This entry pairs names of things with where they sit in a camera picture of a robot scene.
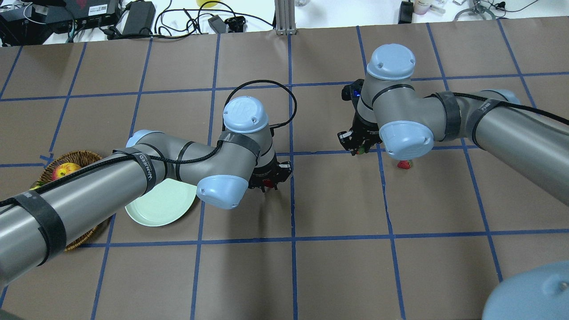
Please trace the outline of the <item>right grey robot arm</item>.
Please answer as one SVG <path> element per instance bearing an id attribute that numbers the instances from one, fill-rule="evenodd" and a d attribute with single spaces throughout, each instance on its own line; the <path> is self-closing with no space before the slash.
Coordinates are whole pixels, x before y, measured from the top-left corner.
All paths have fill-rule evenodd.
<path id="1" fill-rule="evenodd" d="M 399 160 L 433 170 L 384 198 L 404 318 L 566 320 L 568 125 L 506 89 L 421 94 L 416 63 L 404 45 L 374 49 L 342 89 L 354 119 L 339 134 L 354 155 L 380 143 L 385 182 L 404 177 L 387 168 Z M 426 217 L 400 234 L 390 204 Z"/>

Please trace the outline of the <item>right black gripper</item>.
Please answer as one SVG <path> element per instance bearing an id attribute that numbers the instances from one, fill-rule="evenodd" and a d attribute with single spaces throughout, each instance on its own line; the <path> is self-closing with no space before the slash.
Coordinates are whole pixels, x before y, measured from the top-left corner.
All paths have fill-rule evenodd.
<path id="1" fill-rule="evenodd" d="M 351 155 L 356 155 L 356 148 L 362 144 L 365 146 L 365 154 L 377 152 L 382 143 L 377 123 L 365 120 L 358 113 L 354 114 L 350 129 L 341 131 L 337 137 L 344 150 Z"/>

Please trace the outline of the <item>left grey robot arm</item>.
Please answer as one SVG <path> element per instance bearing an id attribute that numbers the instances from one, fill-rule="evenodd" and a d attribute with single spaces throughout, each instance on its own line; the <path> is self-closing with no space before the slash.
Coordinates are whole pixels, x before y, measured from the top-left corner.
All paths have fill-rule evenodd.
<path id="1" fill-rule="evenodd" d="M 215 146 L 160 131 L 137 131 L 125 148 L 35 190 L 1 202 L 1 286 L 41 266 L 119 208 L 166 179 L 197 186 L 197 196 L 234 209 L 250 188 L 274 188 L 292 173 L 279 162 L 260 100 L 240 96 L 222 111 Z"/>

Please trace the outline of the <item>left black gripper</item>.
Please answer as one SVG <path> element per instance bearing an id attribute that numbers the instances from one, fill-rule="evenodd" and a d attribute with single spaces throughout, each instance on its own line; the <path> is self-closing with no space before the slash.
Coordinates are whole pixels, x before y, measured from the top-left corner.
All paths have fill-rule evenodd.
<path id="1" fill-rule="evenodd" d="M 248 189 L 254 190 L 258 188 L 262 193 L 266 193 L 268 190 L 271 190 L 271 188 L 264 188 L 262 180 L 270 179 L 276 184 L 272 189 L 278 190 L 278 184 L 286 182 L 290 178 L 292 172 L 292 163 L 279 162 L 276 154 L 274 154 L 267 164 L 254 168 L 250 179 L 248 180 Z"/>

